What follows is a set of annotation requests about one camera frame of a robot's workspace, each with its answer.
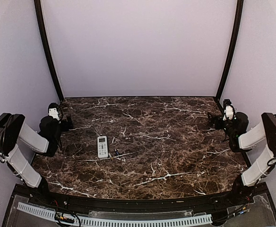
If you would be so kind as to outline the white remote control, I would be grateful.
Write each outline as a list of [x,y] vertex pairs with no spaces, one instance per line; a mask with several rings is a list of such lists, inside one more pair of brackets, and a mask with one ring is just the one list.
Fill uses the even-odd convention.
[[99,136],[97,138],[97,156],[99,159],[108,158],[108,141],[107,136]]

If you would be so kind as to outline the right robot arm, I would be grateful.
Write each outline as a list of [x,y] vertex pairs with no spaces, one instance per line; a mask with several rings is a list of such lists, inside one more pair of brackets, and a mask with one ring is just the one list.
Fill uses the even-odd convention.
[[263,113],[260,122],[247,130],[249,123],[246,114],[238,112],[230,116],[207,114],[210,126],[223,130],[229,147],[234,153],[251,151],[264,142],[264,148],[253,164],[234,181],[228,201],[238,205],[246,198],[246,191],[267,177],[276,166],[276,114]]

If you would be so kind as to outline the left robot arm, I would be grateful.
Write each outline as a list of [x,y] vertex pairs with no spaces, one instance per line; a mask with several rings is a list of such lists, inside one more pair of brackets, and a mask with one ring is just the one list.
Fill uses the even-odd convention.
[[28,153],[53,157],[62,148],[61,134],[73,129],[70,117],[60,120],[48,115],[41,119],[39,131],[32,129],[22,114],[3,113],[0,116],[0,162],[7,164],[12,173],[26,186],[36,189],[35,199],[43,206],[53,203],[46,179],[28,160]]

